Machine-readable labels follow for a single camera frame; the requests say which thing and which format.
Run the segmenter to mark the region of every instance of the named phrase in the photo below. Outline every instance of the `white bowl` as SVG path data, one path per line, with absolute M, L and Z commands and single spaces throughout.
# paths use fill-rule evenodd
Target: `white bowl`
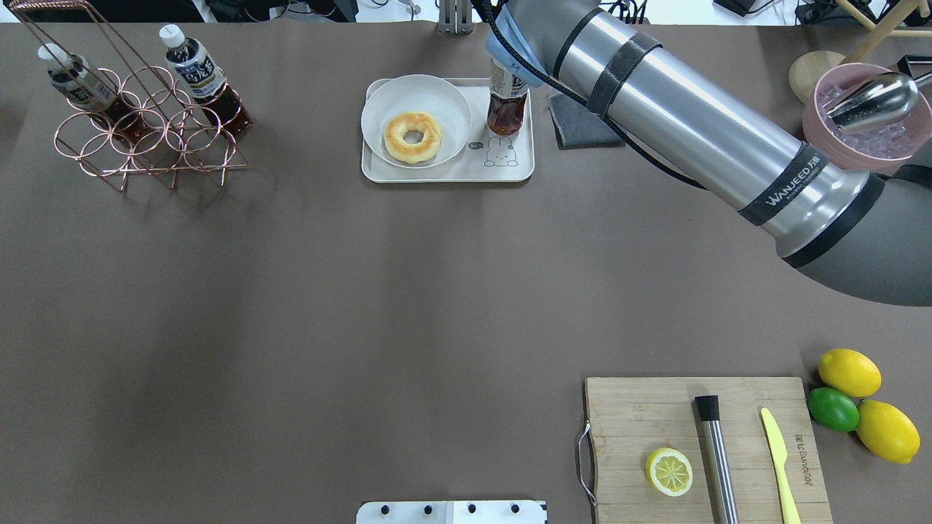
M 411 165 L 396 160 L 385 149 L 383 134 L 392 118 L 408 111 L 430 113 L 444 131 L 440 150 L 433 159 Z M 363 138 L 369 148 L 388 163 L 423 169 L 455 157 L 469 139 L 469 103 L 453 84 L 430 75 L 399 76 L 372 93 L 363 107 Z

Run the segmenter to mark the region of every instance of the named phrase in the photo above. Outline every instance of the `metal ice scoop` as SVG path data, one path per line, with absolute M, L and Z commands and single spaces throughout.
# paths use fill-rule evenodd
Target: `metal ice scoop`
M 919 87 L 909 75 L 880 73 L 839 97 L 826 115 L 842 134 L 880 129 L 901 121 L 919 102 Z

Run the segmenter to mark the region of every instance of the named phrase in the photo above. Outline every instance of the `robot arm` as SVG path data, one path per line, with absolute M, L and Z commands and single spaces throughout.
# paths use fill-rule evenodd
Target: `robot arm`
M 932 189 L 832 165 L 597 2 L 511 0 L 502 15 L 530 62 L 773 236 L 792 267 L 851 296 L 932 306 Z

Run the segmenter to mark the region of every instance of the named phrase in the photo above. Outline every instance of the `wooden cutting board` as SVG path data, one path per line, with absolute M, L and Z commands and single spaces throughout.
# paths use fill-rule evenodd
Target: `wooden cutting board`
M 787 477 L 804 524 L 832 523 L 805 391 L 799 378 L 589 378 L 597 524 L 714 524 L 706 481 L 705 443 L 693 398 L 719 396 L 734 499 L 742 523 L 782 524 L 774 463 L 760 410 L 773 412 L 787 443 Z M 644 471 L 657 448 L 681 451 L 692 463 L 692 488 L 681 497 L 654 489 Z

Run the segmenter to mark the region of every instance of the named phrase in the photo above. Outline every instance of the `bottle label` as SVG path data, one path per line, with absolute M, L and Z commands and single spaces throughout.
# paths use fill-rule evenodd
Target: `bottle label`
M 521 98 L 528 92 L 528 84 L 505 69 L 499 61 L 492 59 L 492 70 L 489 75 L 489 88 L 499 98 Z
M 78 80 L 53 82 L 52 86 L 84 111 L 103 111 L 117 97 L 109 87 L 91 75 Z
M 169 62 L 169 65 L 191 88 L 195 98 L 212 98 L 226 83 L 226 77 L 204 46 L 198 46 L 198 52 L 191 60 Z

